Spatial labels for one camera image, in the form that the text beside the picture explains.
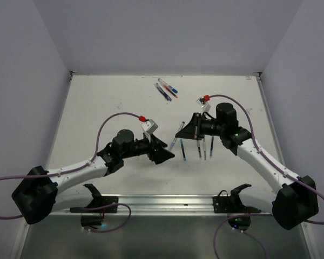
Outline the light green white pen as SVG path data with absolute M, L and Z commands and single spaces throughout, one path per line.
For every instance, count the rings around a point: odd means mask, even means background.
M 203 148 L 203 153 L 204 153 L 204 160 L 207 158 L 207 148 L 206 148 L 206 140 L 203 138 L 202 140 L 202 148 Z

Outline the light blue pen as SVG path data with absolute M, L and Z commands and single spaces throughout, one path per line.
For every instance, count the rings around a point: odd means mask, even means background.
M 180 146 L 181 146 L 181 152 L 182 152 L 182 155 L 183 155 L 183 161 L 186 161 L 185 148 L 184 148 L 184 143 L 183 143 L 182 139 L 180 139 Z

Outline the dark blue pen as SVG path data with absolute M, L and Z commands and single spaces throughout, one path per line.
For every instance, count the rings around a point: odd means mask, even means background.
M 169 95 L 159 86 L 158 83 L 155 83 L 155 87 L 156 89 L 160 92 L 160 94 L 163 95 L 163 97 L 167 100 L 167 101 L 171 101 L 171 98 L 169 97 Z

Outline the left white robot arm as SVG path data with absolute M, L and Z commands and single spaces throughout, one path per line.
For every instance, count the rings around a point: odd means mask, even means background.
M 46 171 L 42 166 L 33 168 L 11 197 L 27 223 L 35 224 L 56 209 L 57 198 L 66 190 L 115 173 L 123 167 L 124 159 L 141 155 L 147 155 L 156 165 L 175 157 L 167 150 L 167 144 L 154 135 L 138 140 L 132 131 L 123 129 L 104 149 L 77 168 L 54 171 Z

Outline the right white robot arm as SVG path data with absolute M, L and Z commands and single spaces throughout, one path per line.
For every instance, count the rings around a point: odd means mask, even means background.
M 202 140 L 206 136 L 219 137 L 222 145 L 248 163 L 271 187 L 266 193 L 246 183 L 231 190 L 229 197 L 219 197 L 219 204 L 227 202 L 229 213 L 246 212 L 255 208 L 272 214 L 276 222 L 290 230 L 319 212 L 316 184 L 309 176 L 300 177 L 275 160 L 255 141 L 253 130 L 239 126 L 232 104 L 216 106 L 216 117 L 194 113 L 190 122 L 176 137 Z

